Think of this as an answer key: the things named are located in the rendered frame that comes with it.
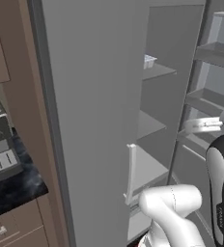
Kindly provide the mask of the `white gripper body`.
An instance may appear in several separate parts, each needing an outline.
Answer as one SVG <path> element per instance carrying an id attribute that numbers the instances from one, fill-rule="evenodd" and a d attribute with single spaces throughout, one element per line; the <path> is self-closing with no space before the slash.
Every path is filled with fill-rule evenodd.
<path id="1" fill-rule="evenodd" d="M 201 133 L 201 132 L 215 132 L 220 131 L 223 122 L 218 117 L 199 118 L 188 120 L 184 123 L 184 131 L 187 134 Z"/>

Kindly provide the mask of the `grey freezer door with shelves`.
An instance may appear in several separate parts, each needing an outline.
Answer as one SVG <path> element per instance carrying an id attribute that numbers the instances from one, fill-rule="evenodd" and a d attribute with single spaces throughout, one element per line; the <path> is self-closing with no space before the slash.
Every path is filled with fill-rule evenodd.
<path id="1" fill-rule="evenodd" d="M 193 183 L 200 188 L 203 193 L 203 207 L 197 215 L 213 240 L 208 247 L 215 247 L 206 151 L 221 133 L 215 131 L 187 134 L 184 123 L 193 119 L 219 117 L 224 110 L 224 10 L 212 14 L 207 42 L 197 47 L 194 64 L 197 68 L 190 79 L 185 97 L 171 175 L 182 183 Z"/>

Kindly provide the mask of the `white ice cube tray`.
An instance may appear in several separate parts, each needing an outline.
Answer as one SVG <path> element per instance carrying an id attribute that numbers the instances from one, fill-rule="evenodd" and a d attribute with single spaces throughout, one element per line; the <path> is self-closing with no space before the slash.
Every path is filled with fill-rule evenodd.
<path id="1" fill-rule="evenodd" d="M 154 66 L 154 62 L 156 61 L 156 57 L 145 55 L 144 57 L 144 69 L 150 69 Z"/>

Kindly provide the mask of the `grey fridge door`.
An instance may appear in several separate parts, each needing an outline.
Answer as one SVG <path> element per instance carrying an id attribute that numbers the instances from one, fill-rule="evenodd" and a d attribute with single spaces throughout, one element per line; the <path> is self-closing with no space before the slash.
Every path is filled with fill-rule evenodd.
<path id="1" fill-rule="evenodd" d="M 126 247 L 148 4 L 42 0 L 42 8 L 71 247 Z"/>

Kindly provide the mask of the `grey fridge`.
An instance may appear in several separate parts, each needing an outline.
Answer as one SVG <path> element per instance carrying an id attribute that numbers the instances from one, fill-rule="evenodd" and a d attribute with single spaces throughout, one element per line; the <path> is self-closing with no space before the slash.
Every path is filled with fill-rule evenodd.
<path id="1" fill-rule="evenodd" d="M 150 221 L 138 207 L 140 193 L 163 185 L 170 174 L 174 146 L 206 0 L 145 0 L 148 4 L 145 55 L 156 57 L 144 69 L 141 85 L 133 195 L 129 208 L 127 243 L 141 236 Z M 59 166 L 63 160 L 42 0 L 28 0 L 42 90 L 56 160 L 58 182 L 65 210 Z"/>

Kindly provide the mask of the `brown tall cabinet panel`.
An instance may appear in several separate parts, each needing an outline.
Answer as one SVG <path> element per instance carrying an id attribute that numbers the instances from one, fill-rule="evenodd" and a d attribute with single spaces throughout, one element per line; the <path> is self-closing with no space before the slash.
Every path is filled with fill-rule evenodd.
<path id="1" fill-rule="evenodd" d="M 10 80 L 3 84 L 12 122 L 48 194 L 40 200 L 51 247 L 70 247 L 27 0 L 0 0 L 0 42 Z"/>

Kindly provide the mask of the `brown drawer front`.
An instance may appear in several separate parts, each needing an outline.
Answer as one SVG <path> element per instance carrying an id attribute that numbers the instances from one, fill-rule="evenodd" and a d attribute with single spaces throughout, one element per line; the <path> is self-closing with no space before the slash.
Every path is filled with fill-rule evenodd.
<path id="1" fill-rule="evenodd" d="M 0 244 L 0 247 L 49 247 L 44 226 L 27 233 L 14 233 Z"/>
<path id="2" fill-rule="evenodd" d="M 0 215 L 0 247 L 42 226 L 36 200 Z"/>

